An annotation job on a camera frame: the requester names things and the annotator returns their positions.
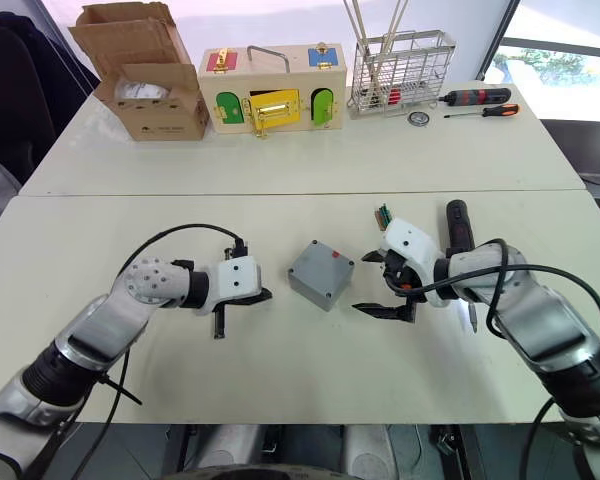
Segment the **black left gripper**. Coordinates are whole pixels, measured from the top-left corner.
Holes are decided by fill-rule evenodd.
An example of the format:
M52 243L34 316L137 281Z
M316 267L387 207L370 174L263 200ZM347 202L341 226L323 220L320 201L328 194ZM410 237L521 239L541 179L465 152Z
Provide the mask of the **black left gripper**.
M243 299L232 299L217 303L212 310L212 313L214 314L213 339L220 340L224 339L226 336L225 308L227 306L254 305L271 300L272 297L273 294L269 289L262 288L260 293L257 295L249 296Z

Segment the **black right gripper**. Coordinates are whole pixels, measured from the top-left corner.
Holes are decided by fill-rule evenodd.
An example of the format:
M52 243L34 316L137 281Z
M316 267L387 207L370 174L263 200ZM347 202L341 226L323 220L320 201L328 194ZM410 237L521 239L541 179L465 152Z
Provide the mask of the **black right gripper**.
M415 322L415 303L426 303L424 293L406 295L405 291L418 289L423 286L418 273L413 270L407 261L393 250L373 250L361 258L362 262L383 263L383 277L389 288L401 298L406 298L404 305L397 307L383 306L378 303L357 303L353 308L377 319L396 320L407 323Z

